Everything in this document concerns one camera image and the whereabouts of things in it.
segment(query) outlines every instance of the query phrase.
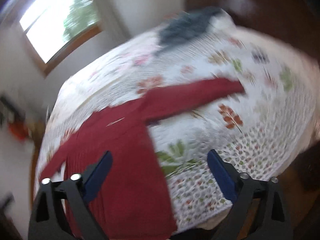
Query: red long-sleeve shirt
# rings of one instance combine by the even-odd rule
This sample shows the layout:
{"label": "red long-sleeve shirt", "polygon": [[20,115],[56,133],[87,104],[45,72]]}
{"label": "red long-sleeve shirt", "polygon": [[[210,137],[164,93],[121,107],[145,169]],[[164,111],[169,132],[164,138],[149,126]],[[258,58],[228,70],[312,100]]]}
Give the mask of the red long-sleeve shirt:
{"label": "red long-sleeve shirt", "polygon": [[[202,80],[149,90],[142,98],[95,112],[70,136],[41,174],[51,177],[66,162],[65,179],[81,173],[109,150],[113,164],[89,209],[111,239],[167,239],[177,227],[166,180],[154,154],[148,123],[194,109],[232,93],[239,81]],[[77,231],[70,210],[73,231]]]}

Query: white bedspread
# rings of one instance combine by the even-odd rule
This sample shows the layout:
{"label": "white bedspread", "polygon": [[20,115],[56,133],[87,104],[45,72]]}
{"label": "white bedspread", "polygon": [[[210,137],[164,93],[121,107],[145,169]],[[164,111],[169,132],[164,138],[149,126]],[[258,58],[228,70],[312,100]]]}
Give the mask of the white bedspread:
{"label": "white bedspread", "polygon": [[[136,99],[156,86],[212,76],[239,79],[245,96],[217,100],[149,127],[178,232],[208,219],[203,227],[212,227],[231,202],[223,198],[206,165],[208,151],[216,149],[255,179],[268,180],[284,171],[315,134],[319,67],[280,41],[235,27],[227,15],[201,38],[154,57],[157,42],[157,29],[144,33],[65,82],[46,129],[36,178],[93,111]],[[63,168],[54,180],[62,179]]]}

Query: wooden headboard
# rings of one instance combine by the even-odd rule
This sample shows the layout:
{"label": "wooden headboard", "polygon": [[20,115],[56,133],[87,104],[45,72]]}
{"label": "wooden headboard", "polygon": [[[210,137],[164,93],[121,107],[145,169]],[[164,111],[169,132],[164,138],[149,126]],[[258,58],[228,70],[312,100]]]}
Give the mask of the wooden headboard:
{"label": "wooden headboard", "polygon": [[185,0],[186,11],[224,9],[236,25],[268,34],[320,60],[320,22],[303,0]]}

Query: tree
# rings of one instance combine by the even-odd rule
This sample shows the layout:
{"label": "tree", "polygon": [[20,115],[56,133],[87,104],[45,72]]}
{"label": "tree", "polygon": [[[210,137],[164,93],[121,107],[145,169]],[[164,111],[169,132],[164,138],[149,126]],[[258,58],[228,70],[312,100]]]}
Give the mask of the tree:
{"label": "tree", "polygon": [[99,20],[97,10],[92,0],[73,0],[69,7],[70,13],[63,21],[65,31],[64,41],[70,41],[77,34]]}

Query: window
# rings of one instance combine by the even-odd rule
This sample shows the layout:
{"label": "window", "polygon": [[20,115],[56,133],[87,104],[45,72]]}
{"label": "window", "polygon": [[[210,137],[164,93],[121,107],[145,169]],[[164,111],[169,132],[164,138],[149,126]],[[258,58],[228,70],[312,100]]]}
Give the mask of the window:
{"label": "window", "polygon": [[32,58],[47,75],[101,30],[92,0],[35,0],[20,20]]}

